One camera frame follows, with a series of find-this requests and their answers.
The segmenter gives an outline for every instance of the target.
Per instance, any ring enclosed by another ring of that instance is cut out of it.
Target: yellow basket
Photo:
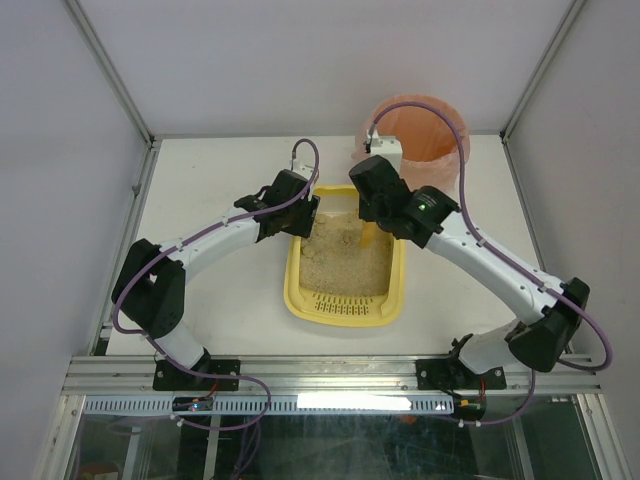
[[[318,213],[347,213],[358,208],[358,192],[352,185],[317,186],[313,194],[321,198]],[[300,237],[291,240],[284,279],[284,302],[291,313],[338,327],[379,327],[391,323],[400,314],[404,298],[404,241],[393,240],[389,291],[369,297],[333,295],[303,288],[300,243]]]

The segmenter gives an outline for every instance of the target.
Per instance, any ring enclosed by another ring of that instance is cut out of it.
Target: plastic basket
[[[340,214],[358,207],[352,185],[317,186],[318,213]],[[379,327],[392,322],[402,310],[404,298],[405,244],[393,240],[389,290],[384,295],[352,297],[316,292],[300,285],[300,237],[293,237],[287,258],[284,301],[297,317],[339,327]]]

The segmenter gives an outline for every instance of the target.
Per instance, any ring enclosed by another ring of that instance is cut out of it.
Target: orange plastic bag
[[[427,103],[449,117],[462,137],[465,163],[469,160],[471,145],[464,120],[451,105],[427,95],[395,95],[378,105],[356,135],[354,160],[361,161],[367,157],[364,140],[373,118],[389,105],[405,101]],[[453,191],[460,173],[460,157],[453,133],[437,115],[417,107],[398,108],[380,120],[378,133],[393,135],[400,140],[403,150],[400,176],[409,188],[415,190],[423,185],[433,185],[443,192]]]

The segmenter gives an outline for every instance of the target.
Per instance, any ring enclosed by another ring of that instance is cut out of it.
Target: white table
[[[297,137],[165,140],[142,217],[139,238],[154,243],[210,224],[236,199],[269,184],[286,168]],[[320,184],[349,183],[353,137],[313,137]],[[308,146],[299,155],[312,158]],[[488,234],[531,265],[537,261],[498,136],[471,137],[468,203]],[[512,313],[453,264],[407,246],[404,308],[390,325],[339,328],[299,319],[286,308],[283,282],[290,237],[284,234],[235,252],[187,287],[185,320],[212,354],[440,354],[455,337],[491,330]],[[123,326],[134,327],[128,319]],[[114,332],[108,355],[153,353],[137,336]]]

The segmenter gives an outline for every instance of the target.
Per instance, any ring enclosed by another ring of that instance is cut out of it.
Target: clump
[[[311,236],[302,240],[300,284],[304,288],[348,296],[389,291],[391,235],[376,227],[371,243],[361,248],[362,225],[355,213],[316,215]]]

